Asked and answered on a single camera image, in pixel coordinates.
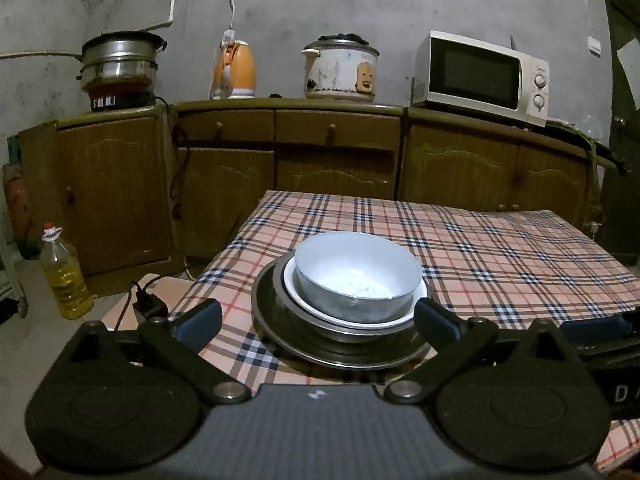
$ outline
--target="microwave window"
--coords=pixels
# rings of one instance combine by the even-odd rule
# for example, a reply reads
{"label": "microwave window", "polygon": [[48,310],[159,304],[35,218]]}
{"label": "microwave window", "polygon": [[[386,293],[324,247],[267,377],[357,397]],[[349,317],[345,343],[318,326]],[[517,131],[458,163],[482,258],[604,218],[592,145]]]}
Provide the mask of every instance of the microwave window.
{"label": "microwave window", "polygon": [[520,60],[452,41],[431,40],[429,90],[516,110]]}

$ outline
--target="wall switch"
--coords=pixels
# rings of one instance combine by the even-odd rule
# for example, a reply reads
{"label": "wall switch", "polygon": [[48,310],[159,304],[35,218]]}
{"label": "wall switch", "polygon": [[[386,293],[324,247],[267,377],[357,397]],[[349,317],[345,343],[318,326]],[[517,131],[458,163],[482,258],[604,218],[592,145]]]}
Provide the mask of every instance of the wall switch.
{"label": "wall switch", "polygon": [[602,50],[600,49],[600,42],[595,38],[589,36],[587,38],[587,46],[589,47],[589,51],[596,56],[600,56]]}

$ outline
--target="pot lid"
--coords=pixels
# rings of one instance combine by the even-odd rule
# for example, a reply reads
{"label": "pot lid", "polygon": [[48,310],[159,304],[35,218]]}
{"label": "pot lid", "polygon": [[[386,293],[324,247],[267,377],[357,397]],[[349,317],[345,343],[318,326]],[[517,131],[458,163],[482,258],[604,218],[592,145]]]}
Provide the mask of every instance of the pot lid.
{"label": "pot lid", "polygon": [[317,41],[309,43],[305,48],[316,47],[342,47],[342,48],[355,48],[357,50],[364,50],[379,56],[380,53],[373,48],[369,41],[363,40],[357,34],[335,34],[334,36],[320,36]]}
{"label": "pot lid", "polygon": [[108,32],[107,34],[101,34],[92,40],[87,41],[82,46],[82,55],[86,53],[86,51],[99,44],[108,43],[109,41],[119,41],[119,40],[129,40],[129,41],[146,41],[151,43],[154,46],[154,49],[158,49],[161,46],[166,45],[166,41],[163,40],[157,34],[152,34],[151,32],[147,32],[146,30],[120,30],[117,32]]}

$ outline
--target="table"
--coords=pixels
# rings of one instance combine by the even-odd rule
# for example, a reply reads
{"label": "table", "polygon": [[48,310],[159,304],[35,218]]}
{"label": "table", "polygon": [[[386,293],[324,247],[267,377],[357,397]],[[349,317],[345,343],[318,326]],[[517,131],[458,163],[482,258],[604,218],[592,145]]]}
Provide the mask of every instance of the table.
{"label": "table", "polygon": [[[481,213],[268,191],[172,313],[205,298],[222,304],[222,330],[200,355],[254,391],[262,383],[383,384],[407,371],[412,365],[387,372],[329,370],[284,353],[256,333],[254,278],[305,238],[331,230],[367,232],[407,247],[436,299],[463,318],[483,316],[504,328],[525,328],[537,317],[561,323],[640,306],[640,281],[550,211]],[[613,422],[597,467],[610,470],[633,455],[640,449],[639,434],[637,420]]]}

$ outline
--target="orange kettle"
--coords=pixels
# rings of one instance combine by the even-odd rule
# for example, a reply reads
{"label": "orange kettle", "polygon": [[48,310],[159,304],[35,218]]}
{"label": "orange kettle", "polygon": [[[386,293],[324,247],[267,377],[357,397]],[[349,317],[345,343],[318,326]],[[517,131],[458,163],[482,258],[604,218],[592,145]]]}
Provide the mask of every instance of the orange kettle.
{"label": "orange kettle", "polygon": [[249,45],[229,40],[222,44],[213,70],[209,99],[255,97],[255,66]]}

